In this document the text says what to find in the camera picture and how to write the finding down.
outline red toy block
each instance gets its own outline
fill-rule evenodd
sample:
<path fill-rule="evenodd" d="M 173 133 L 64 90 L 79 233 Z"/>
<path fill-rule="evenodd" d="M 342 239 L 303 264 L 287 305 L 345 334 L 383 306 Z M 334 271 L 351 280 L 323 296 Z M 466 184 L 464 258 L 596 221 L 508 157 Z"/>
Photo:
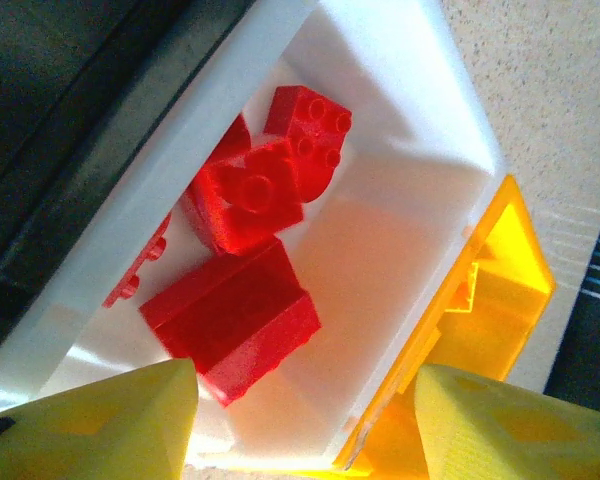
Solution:
<path fill-rule="evenodd" d="M 222 139 L 220 139 L 220 142 L 216 145 L 213 152 L 211 152 L 205 165 L 245 155 L 250 148 L 251 135 L 249 134 L 249 129 L 247 128 L 244 117 L 240 114 L 236 117 L 231 126 L 229 126 L 229 129 L 225 132 Z M 180 206 L 184 210 L 184 213 L 189 220 L 189 224 L 203 244 L 216 253 L 222 253 L 222 249 L 214 242 L 210 226 L 205 221 L 204 216 L 199 209 L 198 202 L 195 200 L 195 195 L 191 190 L 193 187 L 189 188 L 187 193 L 180 198 Z"/>
<path fill-rule="evenodd" d="M 190 357 L 227 406 L 320 328 L 278 239 L 214 257 L 140 312 L 167 350 Z"/>
<path fill-rule="evenodd" d="M 288 141 L 273 138 L 244 155 L 207 162 L 181 202 L 201 240 L 216 251 L 241 254 L 301 222 L 290 158 Z"/>
<path fill-rule="evenodd" d="M 318 198 L 340 163 L 351 112 L 303 86 L 278 87 L 264 133 L 289 138 L 303 202 Z"/>
<path fill-rule="evenodd" d="M 251 148 L 251 135 L 242 114 L 238 115 L 213 149 L 207 162 L 243 155 Z"/>
<path fill-rule="evenodd" d="M 136 275 L 138 269 L 145 260 L 154 261 L 160 258 L 167 248 L 167 241 L 162 235 L 166 232 L 170 220 L 171 213 L 162 221 L 156 233 L 153 234 L 147 245 L 140 252 L 140 255 L 136 257 L 122 279 L 111 290 L 111 293 L 102 304 L 103 307 L 111 308 L 118 298 L 128 299 L 136 293 L 136 290 L 140 286 L 140 279 Z"/>

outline red duplo brick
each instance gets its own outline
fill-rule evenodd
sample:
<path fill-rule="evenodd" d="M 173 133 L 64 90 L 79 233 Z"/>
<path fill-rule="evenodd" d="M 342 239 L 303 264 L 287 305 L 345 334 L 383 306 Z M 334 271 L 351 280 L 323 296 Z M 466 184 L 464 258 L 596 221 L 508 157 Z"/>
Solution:
<path fill-rule="evenodd" d="M 351 112 L 303 86 L 278 87 L 264 133 L 289 139 L 303 202 L 318 198 L 340 163 Z"/>
<path fill-rule="evenodd" d="M 189 222 L 216 252 L 244 253 L 304 218 L 288 140 L 263 140 L 237 156 L 213 157 L 183 195 Z"/>
<path fill-rule="evenodd" d="M 175 357 L 190 357 L 229 405 L 320 328 L 277 239 L 190 272 L 140 312 Z"/>
<path fill-rule="evenodd" d="M 171 220 L 171 213 L 162 221 L 156 233 L 149 239 L 147 245 L 142 249 L 140 255 L 136 257 L 131 267 L 125 272 L 122 279 L 118 284 L 111 290 L 109 296 L 102 303 L 105 308 L 111 308 L 118 298 L 128 299 L 131 298 L 138 287 L 140 286 L 140 278 L 136 273 L 145 262 L 145 260 L 153 261 L 160 258 L 167 248 L 167 241 L 164 239 L 164 232 L 167 231 L 169 221 Z"/>
<path fill-rule="evenodd" d="M 217 161 L 221 162 L 226 159 L 245 155 L 250 148 L 251 135 L 244 116 L 240 114 L 231 126 L 229 126 L 229 129 L 220 139 L 216 148 L 213 149 L 205 164 L 212 164 Z M 199 198 L 199 194 L 196 192 L 197 189 L 192 182 L 180 198 L 180 206 L 198 239 L 215 253 L 222 253 L 222 248 L 214 241 L 211 225 L 208 223 L 207 215 L 203 211 L 204 201 L 202 198 Z"/>

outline yellow plastic tray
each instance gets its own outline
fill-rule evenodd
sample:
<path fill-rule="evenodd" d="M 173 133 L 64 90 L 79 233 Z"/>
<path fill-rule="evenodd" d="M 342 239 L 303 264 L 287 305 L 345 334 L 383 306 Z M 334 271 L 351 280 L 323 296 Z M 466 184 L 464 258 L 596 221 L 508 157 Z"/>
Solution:
<path fill-rule="evenodd" d="M 420 365 L 504 380 L 555 281 L 515 179 L 507 176 L 470 234 L 332 471 L 316 478 L 428 478 L 413 407 Z"/>

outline white plastic container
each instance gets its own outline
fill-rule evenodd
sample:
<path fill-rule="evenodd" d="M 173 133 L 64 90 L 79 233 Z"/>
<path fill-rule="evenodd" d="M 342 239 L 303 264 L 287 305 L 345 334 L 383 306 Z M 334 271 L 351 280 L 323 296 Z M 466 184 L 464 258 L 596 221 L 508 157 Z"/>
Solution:
<path fill-rule="evenodd" d="M 257 134 L 275 87 L 304 84 L 354 120 L 329 189 L 281 234 L 323 328 L 228 408 L 203 391 L 188 461 L 331 465 L 506 165 L 435 2 L 323 0 L 303 23 L 310 3 L 256 2 L 185 92 L 1 348 L 0 407 L 168 358 L 137 308 L 210 256 L 177 207 L 136 295 L 97 307 L 238 111 Z"/>

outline speckled countertop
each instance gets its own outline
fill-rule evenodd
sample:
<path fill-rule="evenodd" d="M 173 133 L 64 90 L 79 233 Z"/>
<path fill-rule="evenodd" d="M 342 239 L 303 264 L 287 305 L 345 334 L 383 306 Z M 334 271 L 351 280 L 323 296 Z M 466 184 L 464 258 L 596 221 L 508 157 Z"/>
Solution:
<path fill-rule="evenodd" d="M 600 229 L 600 0 L 443 4 L 558 281 L 509 377 L 541 391 Z"/>

